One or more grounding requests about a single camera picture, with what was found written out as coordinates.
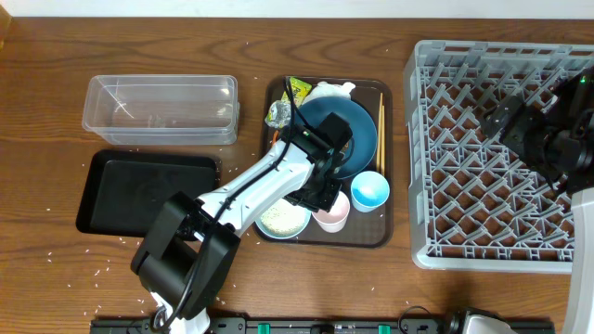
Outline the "pink cup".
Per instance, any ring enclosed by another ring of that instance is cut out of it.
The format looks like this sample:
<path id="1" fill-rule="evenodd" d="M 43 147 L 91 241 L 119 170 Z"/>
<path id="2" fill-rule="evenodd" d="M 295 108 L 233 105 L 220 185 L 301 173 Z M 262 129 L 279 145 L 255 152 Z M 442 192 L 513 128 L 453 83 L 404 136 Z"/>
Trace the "pink cup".
<path id="1" fill-rule="evenodd" d="M 345 193 L 339 192 L 334 204 L 328 212 L 319 210 L 312 216 L 319 226 L 328 233 L 338 233 L 346 225 L 350 213 L 350 201 Z"/>

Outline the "light blue cup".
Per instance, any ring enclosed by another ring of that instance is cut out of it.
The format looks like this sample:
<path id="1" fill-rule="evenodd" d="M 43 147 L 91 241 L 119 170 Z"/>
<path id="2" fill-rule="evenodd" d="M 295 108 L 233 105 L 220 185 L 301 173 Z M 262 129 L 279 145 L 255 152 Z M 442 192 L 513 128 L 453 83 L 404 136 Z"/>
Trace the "light blue cup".
<path id="1" fill-rule="evenodd" d="M 383 205 L 390 196 L 390 185 L 380 173 L 359 173 L 351 183 L 351 201 L 360 212 L 372 212 Z"/>

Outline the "dark blue plate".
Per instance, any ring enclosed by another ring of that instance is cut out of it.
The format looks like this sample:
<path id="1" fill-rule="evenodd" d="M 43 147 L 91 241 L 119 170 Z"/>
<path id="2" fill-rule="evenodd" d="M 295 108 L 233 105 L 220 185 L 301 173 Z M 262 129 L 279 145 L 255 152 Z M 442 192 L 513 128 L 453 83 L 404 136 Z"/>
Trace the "dark blue plate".
<path id="1" fill-rule="evenodd" d="M 371 116 L 359 104 L 344 97 L 325 96 L 302 104 L 299 111 L 315 127 L 331 113 L 349 123 L 354 147 L 347 149 L 347 161 L 336 173 L 336 178 L 355 176 L 371 163 L 377 148 L 377 129 Z"/>

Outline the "yellow green snack wrapper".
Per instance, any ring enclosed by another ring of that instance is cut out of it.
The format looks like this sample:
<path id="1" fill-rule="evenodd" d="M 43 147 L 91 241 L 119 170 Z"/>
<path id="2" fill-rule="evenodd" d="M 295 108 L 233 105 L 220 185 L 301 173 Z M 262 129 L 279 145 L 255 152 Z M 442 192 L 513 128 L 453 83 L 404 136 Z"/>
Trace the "yellow green snack wrapper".
<path id="1" fill-rule="evenodd" d="M 296 77 L 290 77 L 293 103 L 300 107 L 309 95 L 313 86 Z M 280 100 L 274 101 L 265 116 L 265 123 L 272 128 L 281 129 L 291 123 L 291 102 L 289 94 L 283 91 Z"/>

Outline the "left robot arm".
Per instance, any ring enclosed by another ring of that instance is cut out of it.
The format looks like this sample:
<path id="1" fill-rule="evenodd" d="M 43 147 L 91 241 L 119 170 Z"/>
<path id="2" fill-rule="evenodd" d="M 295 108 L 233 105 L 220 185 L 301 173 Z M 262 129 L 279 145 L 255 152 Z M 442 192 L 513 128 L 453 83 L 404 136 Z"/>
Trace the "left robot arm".
<path id="1" fill-rule="evenodd" d="M 350 124 L 332 112 L 310 125 L 296 105 L 280 139 L 250 169 L 192 199 L 183 192 L 163 204 L 131 262 L 159 303 L 150 329 L 198 333 L 209 326 L 208 305 L 224 285 L 241 235 L 281 199 L 311 212 L 329 211 L 342 184 L 334 173 Z"/>

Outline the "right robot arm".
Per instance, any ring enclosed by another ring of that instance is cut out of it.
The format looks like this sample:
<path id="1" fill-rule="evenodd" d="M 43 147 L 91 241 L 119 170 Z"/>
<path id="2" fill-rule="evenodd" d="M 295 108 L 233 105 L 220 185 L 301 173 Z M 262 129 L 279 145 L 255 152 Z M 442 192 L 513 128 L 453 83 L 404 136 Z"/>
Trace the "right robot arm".
<path id="1" fill-rule="evenodd" d="M 571 197 L 575 253 L 564 333 L 593 331 L 593 69 L 586 68 L 553 90 L 546 112 L 508 96 L 482 112 L 483 134 L 514 152 L 556 191 Z"/>

